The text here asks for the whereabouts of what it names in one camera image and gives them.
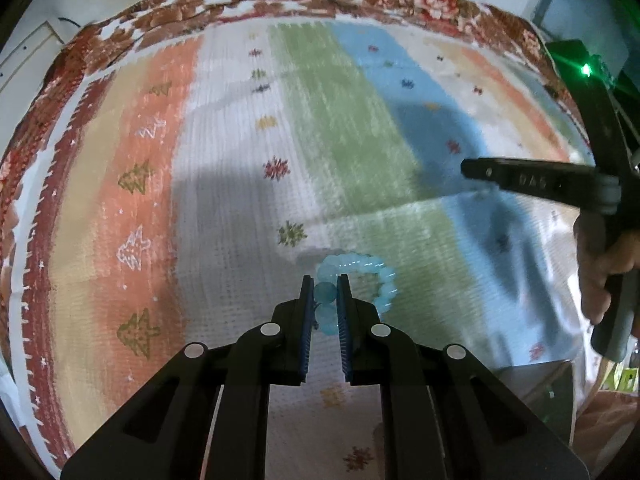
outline orange stripe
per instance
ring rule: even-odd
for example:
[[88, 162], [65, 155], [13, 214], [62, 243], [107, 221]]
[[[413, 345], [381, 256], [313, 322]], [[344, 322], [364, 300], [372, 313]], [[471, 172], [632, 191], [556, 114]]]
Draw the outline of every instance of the orange stripe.
[[462, 52], [472, 63], [478, 67], [485, 77], [495, 82], [500, 90], [508, 97], [509, 101], [520, 110], [531, 122], [535, 129], [546, 139], [554, 150], [553, 160], [568, 162], [569, 157], [558, 141], [558, 136], [552, 125], [546, 120], [545, 115], [533, 103], [531, 103], [500, 70], [492, 65], [480, 52], [471, 48], [463, 48]]
[[[184, 105], [194, 78], [197, 52], [202, 40], [195, 38], [169, 46], [155, 54], [141, 82], [139, 95], [132, 102], [129, 120], [122, 121], [121, 139], [102, 184], [98, 205], [102, 208], [94, 243], [96, 279], [93, 297], [95, 323], [105, 336], [96, 344], [103, 350], [99, 367], [104, 367], [104, 395], [107, 405], [117, 409], [132, 396], [183, 345], [182, 312], [176, 297], [174, 279], [174, 218], [172, 216], [172, 159], [182, 128]], [[163, 84], [170, 83], [168, 95]], [[145, 193], [118, 184], [124, 173], [148, 164], [152, 173], [144, 178]], [[141, 270], [131, 269], [118, 260], [119, 247], [142, 226]], [[148, 357], [145, 356], [145, 326], [123, 338], [132, 342], [142, 335], [142, 345], [126, 346], [116, 334], [133, 314], [138, 322], [145, 309], [151, 328]]]

